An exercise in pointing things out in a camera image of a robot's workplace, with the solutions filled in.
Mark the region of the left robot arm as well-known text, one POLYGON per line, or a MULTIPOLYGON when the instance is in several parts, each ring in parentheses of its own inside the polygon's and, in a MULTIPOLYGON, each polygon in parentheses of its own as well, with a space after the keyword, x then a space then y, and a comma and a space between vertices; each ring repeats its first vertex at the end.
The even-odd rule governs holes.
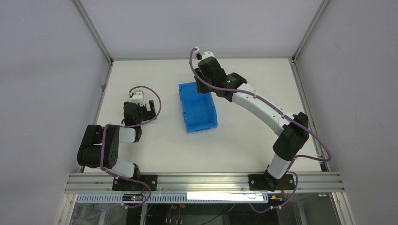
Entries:
POLYGON ((146 104, 124 102, 124 124, 121 125, 88 125, 77 153, 80 166, 104 169, 116 176, 140 180, 138 165, 119 157, 121 143, 137 143, 142 136, 140 124, 155 118, 154 101, 146 104))

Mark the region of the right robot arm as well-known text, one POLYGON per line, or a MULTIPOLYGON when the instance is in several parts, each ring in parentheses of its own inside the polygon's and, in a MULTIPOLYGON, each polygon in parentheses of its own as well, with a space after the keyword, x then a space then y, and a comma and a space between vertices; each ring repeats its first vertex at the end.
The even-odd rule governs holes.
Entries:
POLYGON ((218 97, 243 107, 277 135, 272 146, 274 156, 264 172, 261 186, 262 189, 274 190, 309 138, 308 116, 275 106, 239 74, 226 74, 211 52, 197 53, 195 57, 199 61, 197 68, 193 69, 198 93, 214 92, 218 97))

